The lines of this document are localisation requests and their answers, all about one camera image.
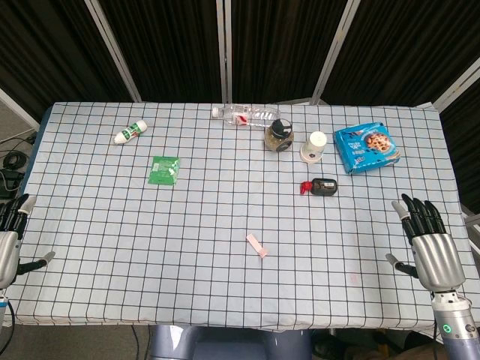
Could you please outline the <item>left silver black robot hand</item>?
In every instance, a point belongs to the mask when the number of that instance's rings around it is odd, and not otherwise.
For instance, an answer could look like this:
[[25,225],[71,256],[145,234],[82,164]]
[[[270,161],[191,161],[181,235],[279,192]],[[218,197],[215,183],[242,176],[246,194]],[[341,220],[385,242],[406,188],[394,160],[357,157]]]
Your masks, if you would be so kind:
[[13,284],[18,275],[47,267],[56,255],[50,251],[39,260],[20,262],[23,235],[36,201],[36,196],[25,193],[1,204],[1,290]]

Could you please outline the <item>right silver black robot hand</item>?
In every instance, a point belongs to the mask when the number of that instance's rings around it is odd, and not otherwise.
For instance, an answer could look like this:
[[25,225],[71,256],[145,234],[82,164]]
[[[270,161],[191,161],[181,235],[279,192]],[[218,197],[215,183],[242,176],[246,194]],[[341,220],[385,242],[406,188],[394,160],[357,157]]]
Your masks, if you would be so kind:
[[419,279],[431,293],[457,290],[466,278],[455,241],[447,233],[440,212],[429,200],[421,201],[405,193],[401,198],[403,202],[391,204],[400,218],[415,264],[401,262],[391,253],[385,258],[394,269]]

